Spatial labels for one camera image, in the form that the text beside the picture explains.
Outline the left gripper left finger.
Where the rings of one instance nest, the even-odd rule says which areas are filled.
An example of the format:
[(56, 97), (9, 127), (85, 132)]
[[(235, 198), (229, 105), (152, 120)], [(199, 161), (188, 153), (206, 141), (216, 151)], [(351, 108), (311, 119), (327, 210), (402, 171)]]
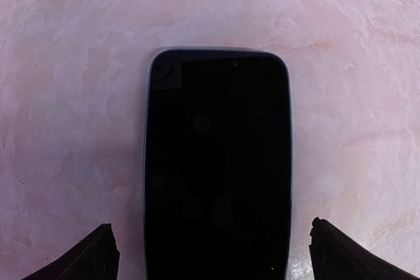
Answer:
[(101, 224), (69, 251), (24, 280), (116, 280), (120, 253), (111, 224)]

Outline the teal phone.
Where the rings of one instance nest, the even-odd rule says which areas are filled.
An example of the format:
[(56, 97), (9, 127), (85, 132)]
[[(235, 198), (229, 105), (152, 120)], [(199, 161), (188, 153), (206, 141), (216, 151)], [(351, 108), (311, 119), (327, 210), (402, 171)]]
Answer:
[(150, 69), (148, 279), (285, 279), (291, 235), (288, 70), (268, 52), (171, 49)]

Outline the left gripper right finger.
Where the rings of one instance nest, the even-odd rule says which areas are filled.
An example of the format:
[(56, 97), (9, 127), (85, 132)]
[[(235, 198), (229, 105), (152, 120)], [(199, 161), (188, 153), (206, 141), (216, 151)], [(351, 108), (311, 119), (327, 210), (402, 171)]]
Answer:
[(310, 231), (314, 278), (416, 279), (416, 276), (372, 254), (325, 219), (316, 217)]

